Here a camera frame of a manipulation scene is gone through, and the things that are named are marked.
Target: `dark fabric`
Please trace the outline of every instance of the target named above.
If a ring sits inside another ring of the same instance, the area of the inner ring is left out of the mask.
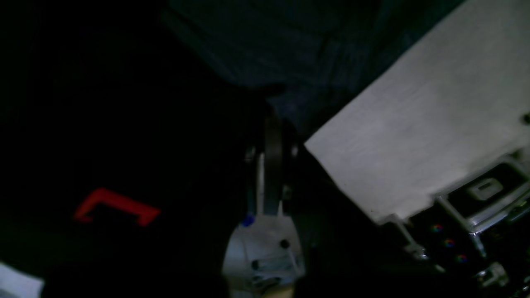
[[[41,277],[112,256],[220,272],[245,215],[239,167],[267,108],[263,90],[212,73],[156,22],[156,4],[2,10],[13,39],[0,119],[4,262]],[[73,221],[99,187],[162,214],[147,229]]]
[[[472,281],[442,274],[411,273],[307,276],[296,284],[293,297],[340,297],[345,294],[354,297],[485,297]]]
[[[142,260],[112,259],[62,268],[48,278],[41,293],[42,298],[187,295],[228,298],[228,284],[219,274],[193,274]]]
[[[165,24],[224,79],[270,99],[302,139],[463,0],[170,0]]]

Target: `metal mechanism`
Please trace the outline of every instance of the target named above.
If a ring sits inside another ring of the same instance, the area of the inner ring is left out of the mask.
[[[504,267],[498,262],[494,262],[486,270],[480,271],[476,275],[476,280],[480,288],[487,288],[494,285],[504,287],[510,281]]]
[[[511,156],[434,195],[434,205],[407,219],[384,220],[414,259],[464,281],[486,296],[530,291],[530,175]]]
[[[245,152],[248,213],[277,215],[281,205],[288,215],[299,144],[290,124],[274,113],[265,119],[262,129]]]

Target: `small screw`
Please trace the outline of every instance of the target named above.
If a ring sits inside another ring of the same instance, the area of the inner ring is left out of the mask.
[[[416,258],[420,261],[425,261],[429,259],[429,256],[420,252],[416,255]]]
[[[288,249],[291,246],[291,244],[289,243],[288,240],[283,239],[283,240],[280,241],[280,246],[283,249]]]
[[[530,113],[523,115],[522,120],[524,124],[530,125]]]
[[[252,263],[250,263],[250,266],[252,267],[252,269],[258,270],[260,268],[260,263],[258,260],[254,260],[252,261]]]

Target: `colored led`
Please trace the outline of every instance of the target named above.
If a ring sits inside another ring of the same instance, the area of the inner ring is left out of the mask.
[[[453,241],[453,239],[446,239],[444,241],[444,245],[445,247],[453,247],[455,246],[455,241]]]
[[[442,227],[440,224],[435,224],[432,226],[431,230],[435,233],[439,233],[444,230],[444,227]]]
[[[459,263],[465,263],[467,262],[467,257],[465,255],[458,255],[456,257],[456,261]]]

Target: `white panel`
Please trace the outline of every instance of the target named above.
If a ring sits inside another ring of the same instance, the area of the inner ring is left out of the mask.
[[[468,0],[306,146],[378,221],[530,144],[530,1]]]
[[[0,292],[8,293],[5,295],[13,295],[16,298],[38,298],[43,285],[41,279],[0,263]]]

